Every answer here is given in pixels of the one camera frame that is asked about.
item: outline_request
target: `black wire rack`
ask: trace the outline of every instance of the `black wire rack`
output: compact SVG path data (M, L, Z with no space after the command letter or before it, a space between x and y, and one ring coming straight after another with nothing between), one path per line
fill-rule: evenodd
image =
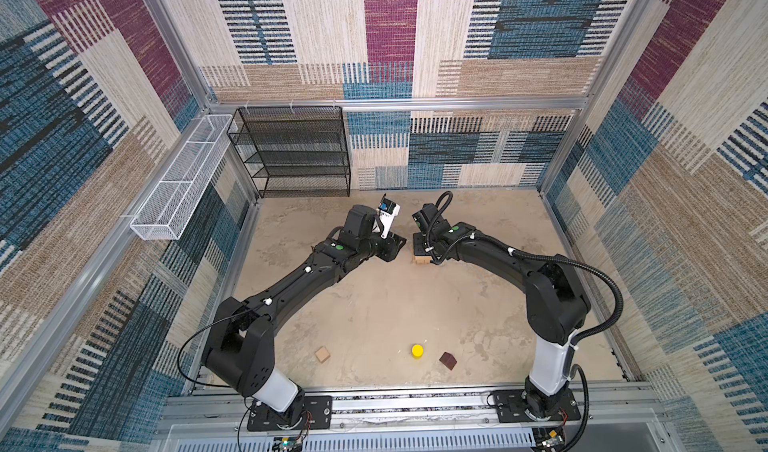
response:
M228 134L261 197L349 197L340 107L238 108Z

